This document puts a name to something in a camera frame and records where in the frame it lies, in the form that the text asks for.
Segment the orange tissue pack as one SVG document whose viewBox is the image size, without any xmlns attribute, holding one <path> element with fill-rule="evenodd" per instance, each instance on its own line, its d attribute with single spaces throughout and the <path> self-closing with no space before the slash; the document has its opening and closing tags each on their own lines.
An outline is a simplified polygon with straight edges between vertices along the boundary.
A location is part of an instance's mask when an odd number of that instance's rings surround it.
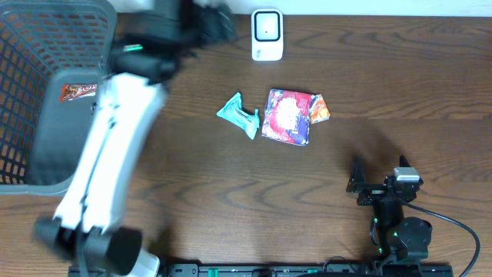
<svg viewBox="0 0 492 277">
<path fill-rule="evenodd" d="M 326 121 L 331 117 L 322 94 L 313 96 L 309 112 L 311 124 Z"/>
</svg>

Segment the red purple snack bag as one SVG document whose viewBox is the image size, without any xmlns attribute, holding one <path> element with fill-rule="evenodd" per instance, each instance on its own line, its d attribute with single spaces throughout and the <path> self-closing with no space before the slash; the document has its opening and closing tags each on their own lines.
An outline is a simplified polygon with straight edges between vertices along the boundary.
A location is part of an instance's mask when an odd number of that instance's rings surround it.
<svg viewBox="0 0 492 277">
<path fill-rule="evenodd" d="M 271 89 L 264 108 L 261 134 L 278 142 L 307 145 L 313 98 L 313 95 L 304 92 Z"/>
</svg>

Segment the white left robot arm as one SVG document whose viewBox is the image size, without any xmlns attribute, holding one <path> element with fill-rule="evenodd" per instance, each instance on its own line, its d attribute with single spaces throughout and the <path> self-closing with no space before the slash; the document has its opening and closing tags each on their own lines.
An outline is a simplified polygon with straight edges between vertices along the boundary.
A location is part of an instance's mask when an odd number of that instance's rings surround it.
<svg viewBox="0 0 492 277">
<path fill-rule="evenodd" d="M 113 41 L 70 186 L 55 214 L 34 226 L 35 238 L 74 261 L 79 275 L 159 273 L 160 259 L 143 248 L 142 233 L 122 225 L 131 175 L 181 60 L 233 37 L 234 14 L 223 1 L 157 1 L 134 13 Z"/>
</svg>

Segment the brown orange candy bar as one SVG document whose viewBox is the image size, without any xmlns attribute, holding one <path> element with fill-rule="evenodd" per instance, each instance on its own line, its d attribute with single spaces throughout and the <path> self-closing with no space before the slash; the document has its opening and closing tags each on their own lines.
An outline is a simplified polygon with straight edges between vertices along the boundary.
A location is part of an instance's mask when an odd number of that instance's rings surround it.
<svg viewBox="0 0 492 277">
<path fill-rule="evenodd" d="M 71 101 L 78 98 L 92 97 L 97 92 L 97 85 L 63 85 L 61 95 L 58 98 L 60 102 Z"/>
</svg>

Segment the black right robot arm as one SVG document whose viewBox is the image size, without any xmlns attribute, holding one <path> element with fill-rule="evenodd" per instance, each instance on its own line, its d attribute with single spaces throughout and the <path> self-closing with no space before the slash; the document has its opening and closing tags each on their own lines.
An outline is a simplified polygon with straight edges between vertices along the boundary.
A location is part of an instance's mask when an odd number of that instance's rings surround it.
<svg viewBox="0 0 492 277">
<path fill-rule="evenodd" d="M 423 179 L 404 156 L 399 166 L 379 184 L 366 182 L 358 159 L 354 160 L 346 191 L 357 194 L 357 204 L 374 211 L 371 240 L 391 262 L 419 262 L 428 257 L 432 225 L 417 217 L 406 217 L 403 207 L 417 197 Z"/>
</svg>

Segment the teal wrapper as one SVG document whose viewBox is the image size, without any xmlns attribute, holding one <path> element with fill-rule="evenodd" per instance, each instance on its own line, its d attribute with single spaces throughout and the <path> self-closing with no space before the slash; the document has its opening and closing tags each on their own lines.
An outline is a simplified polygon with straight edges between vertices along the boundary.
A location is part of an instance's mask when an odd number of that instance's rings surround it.
<svg viewBox="0 0 492 277">
<path fill-rule="evenodd" d="M 237 92 L 226 102 L 224 107 L 217 112 L 217 116 L 241 128 L 251 140 L 256 136 L 260 125 L 257 109 L 254 110 L 253 114 L 248 114 L 243 110 L 240 92 Z"/>
</svg>

